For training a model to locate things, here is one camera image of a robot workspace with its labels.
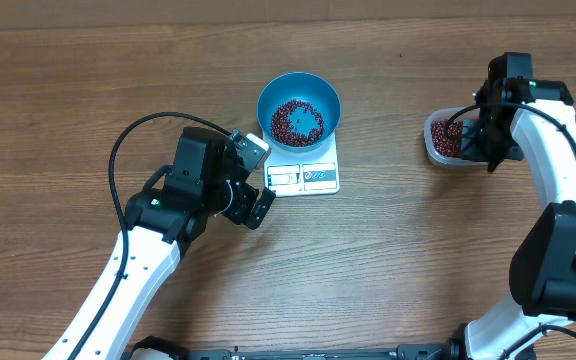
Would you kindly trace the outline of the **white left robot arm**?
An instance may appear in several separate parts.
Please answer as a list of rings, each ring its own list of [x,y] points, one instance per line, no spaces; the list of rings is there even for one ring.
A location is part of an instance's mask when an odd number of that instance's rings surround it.
[[[261,225],[275,194],[246,180],[270,152],[252,133],[185,128],[173,163],[121,208],[107,265],[47,358],[120,358],[153,296],[210,217],[221,214],[251,230]]]

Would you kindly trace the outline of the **teal blue bowl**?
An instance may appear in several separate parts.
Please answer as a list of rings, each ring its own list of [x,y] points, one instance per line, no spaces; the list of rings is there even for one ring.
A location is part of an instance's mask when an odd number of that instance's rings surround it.
[[[314,145],[291,147],[271,136],[270,122],[273,113],[279,105],[292,99],[310,102],[323,115],[325,132],[322,139]],[[306,72],[286,73],[273,79],[259,95],[256,110],[263,134],[270,136],[282,149],[292,152],[297,152],[298,148],[305,152],[320,146],[336,131],[342,115],[341,100],[334,87],[320,76]]]

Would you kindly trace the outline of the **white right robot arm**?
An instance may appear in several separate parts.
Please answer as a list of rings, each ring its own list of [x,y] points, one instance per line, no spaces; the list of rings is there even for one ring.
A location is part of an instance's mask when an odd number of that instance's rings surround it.
[[[532,359],[550,332],[576,338],[576,112],[562,81],[538,80],[527,53],[506,52],[488,65],[475,95],[479,118],[445,137],[459,156],[484,162],[524,160],[541,215],[512,257],[510,292],[454,341],[457,359]]]

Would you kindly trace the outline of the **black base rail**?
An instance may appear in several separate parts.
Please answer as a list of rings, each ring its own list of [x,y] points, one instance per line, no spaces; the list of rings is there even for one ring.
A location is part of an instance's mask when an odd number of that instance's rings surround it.
[[[454,341],[400,344],[390,349],[342,349],[242,352],[189,350],[165,339],[148,336],[125,351],[120,360],[452,360],[461,359]]]

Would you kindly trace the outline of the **red beans in bowl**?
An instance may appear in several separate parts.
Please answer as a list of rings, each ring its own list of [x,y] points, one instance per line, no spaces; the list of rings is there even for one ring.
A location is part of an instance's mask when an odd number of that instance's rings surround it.
[[[277,107],[270,130],[271,136],[284,145],[306,147],[322,139],[324,118],[310,102],[292,99]]]

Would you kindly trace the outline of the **white digital kitchen scale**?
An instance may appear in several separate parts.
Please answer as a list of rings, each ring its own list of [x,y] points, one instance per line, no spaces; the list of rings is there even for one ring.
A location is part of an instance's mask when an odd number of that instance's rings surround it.
[[[264,184],[277,197],[336,194],[340,190],[336,134],[305,152],[282,149],[264,134],[271,154],[264,162]]]

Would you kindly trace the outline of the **red adzuki beans in container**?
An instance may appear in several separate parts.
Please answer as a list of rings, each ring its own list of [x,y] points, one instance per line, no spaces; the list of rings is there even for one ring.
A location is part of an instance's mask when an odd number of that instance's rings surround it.
[[[446,126],[447,120],[433,122],[430,126],[432,144],[439,155],[459,158],[463,125],[459,121]]]

